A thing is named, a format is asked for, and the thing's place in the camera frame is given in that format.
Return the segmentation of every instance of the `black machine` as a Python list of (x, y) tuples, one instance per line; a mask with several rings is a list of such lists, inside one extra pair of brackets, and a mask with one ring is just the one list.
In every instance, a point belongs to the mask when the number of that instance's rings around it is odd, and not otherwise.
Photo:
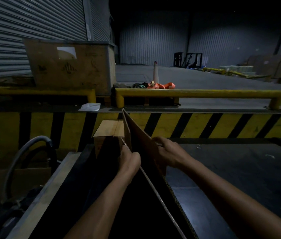
[[(190, 64), (190, 61), (192, 59), (192, 56), (195, 54), (195, 60), (194, 62)], [(202, 67), (202, 53), (187, 53), (185, 60), (182, 63), (182, 52), (174, 53), (174, 67), (180, 67), (180, 68), (201, 68)]]

